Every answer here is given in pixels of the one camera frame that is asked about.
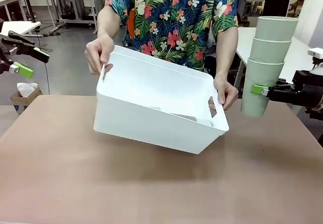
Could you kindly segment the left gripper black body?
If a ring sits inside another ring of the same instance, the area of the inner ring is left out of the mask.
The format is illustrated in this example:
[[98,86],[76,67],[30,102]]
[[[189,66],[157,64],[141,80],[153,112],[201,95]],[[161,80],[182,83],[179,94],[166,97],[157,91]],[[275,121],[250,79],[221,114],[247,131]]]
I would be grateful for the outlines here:
[[12,42],[1,42],[1,62],[12,62],[11,53],[17,49],[17,44]]

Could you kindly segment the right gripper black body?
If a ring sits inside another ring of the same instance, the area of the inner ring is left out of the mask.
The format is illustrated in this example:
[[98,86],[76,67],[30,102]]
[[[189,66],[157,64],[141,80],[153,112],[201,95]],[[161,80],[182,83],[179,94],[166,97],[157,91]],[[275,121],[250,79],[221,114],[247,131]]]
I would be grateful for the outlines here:
[[293,105],[316,108],[322,101],[322,76],[297,70],[293,77],[295,98]]

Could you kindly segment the person's left hand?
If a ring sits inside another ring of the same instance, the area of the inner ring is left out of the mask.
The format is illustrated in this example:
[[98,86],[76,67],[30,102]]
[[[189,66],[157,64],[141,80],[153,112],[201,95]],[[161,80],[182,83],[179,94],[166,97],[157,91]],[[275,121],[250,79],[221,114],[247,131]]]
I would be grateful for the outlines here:
[[218,102],[224,110],[228,110],[238,98],[238,90],[227,81],[226,74],[216,74],[214,87],[218,92]]

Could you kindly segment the person's right hand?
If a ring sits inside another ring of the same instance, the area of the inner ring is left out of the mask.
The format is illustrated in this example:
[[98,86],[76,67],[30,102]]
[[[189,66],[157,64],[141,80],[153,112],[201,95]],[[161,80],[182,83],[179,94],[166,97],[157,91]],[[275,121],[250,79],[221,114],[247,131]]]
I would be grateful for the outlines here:
[[113,64],[109,63],[110,54],[113,52],[115,44],[109,35],[98,36],[97,39],[86,45],[85,56],[88,59],[88,68],[91,74],[99,75],[104,68],[109,72]]

